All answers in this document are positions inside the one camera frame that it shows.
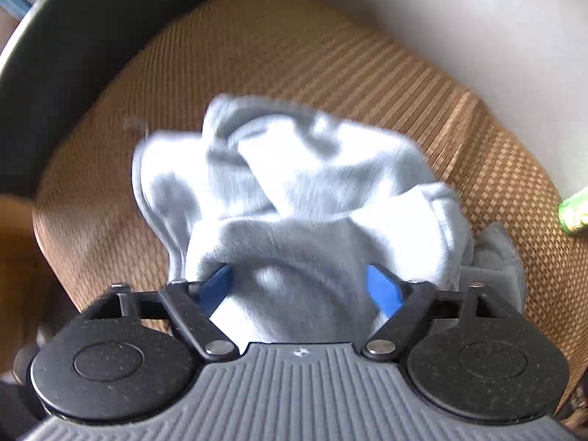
white cloth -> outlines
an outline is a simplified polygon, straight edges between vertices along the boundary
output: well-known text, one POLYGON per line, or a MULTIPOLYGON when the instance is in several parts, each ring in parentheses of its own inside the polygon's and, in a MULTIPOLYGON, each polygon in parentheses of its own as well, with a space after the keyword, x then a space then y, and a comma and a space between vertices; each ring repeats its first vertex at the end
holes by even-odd
POLYGON ((132 177, 169 250, 170 280, 232 265, 232 291, 211 320, 241 350, 250 341, 361 344, 383 322, 366 290, 372 263, 446 290, 497 279, 523 305, 506 232, 484 231, 487 254, 474 256, 457 195, 396 133, 222 95, 201 135, 157 132, 140 143, 132 177))

silver screw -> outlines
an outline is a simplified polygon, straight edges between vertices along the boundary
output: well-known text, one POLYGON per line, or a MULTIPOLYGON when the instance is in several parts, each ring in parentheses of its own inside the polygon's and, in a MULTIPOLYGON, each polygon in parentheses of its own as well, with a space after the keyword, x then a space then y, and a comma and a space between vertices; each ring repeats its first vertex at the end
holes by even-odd
POLYGON ((366 348, 372 355, 390 355, 396 350, 396 345, 390 340, 372 340, 366 348))
POLYGON ((214 340, 205 347, 209 355, 228 355, 234 349, 234 344, 227 340, 214 340))

black curved armrest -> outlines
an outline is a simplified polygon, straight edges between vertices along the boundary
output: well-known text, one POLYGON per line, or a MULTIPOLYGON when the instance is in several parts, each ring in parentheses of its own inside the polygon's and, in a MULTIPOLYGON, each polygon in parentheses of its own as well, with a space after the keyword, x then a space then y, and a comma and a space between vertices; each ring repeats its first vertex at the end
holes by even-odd
POLYGON ((0 55, 0 193, 32 197, 52 151, 167 22, 205 0, 40 0, 0 55))

green cylinder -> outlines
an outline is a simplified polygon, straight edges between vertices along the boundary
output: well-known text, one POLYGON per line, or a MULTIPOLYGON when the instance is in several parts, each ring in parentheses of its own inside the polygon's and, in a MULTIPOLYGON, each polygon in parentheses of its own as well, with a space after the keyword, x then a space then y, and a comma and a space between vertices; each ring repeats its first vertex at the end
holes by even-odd
POLYGON ((559 204, 559 222, 570 235, 588 227, 588 187, 559 204))

brown woven mat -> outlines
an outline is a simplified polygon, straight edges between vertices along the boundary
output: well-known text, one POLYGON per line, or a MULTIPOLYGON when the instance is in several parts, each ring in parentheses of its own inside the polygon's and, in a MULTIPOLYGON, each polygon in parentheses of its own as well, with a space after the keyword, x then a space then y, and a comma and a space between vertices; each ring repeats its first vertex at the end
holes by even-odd
POLYGON ((507 227, 526 268, 526 315, 563 350, 575 384, 588 364, 588 242, 560 230, 554 186, 474 94, 313 0, 196 8, 123 69, 57 150, 35 229, 78 308, 116 281, 153 290, 166 280, 167 255, 133 200, 141 134, 125 120, 196 131, 223 92, 299 101, 415 139, 459 192, 475 231, 507 227))

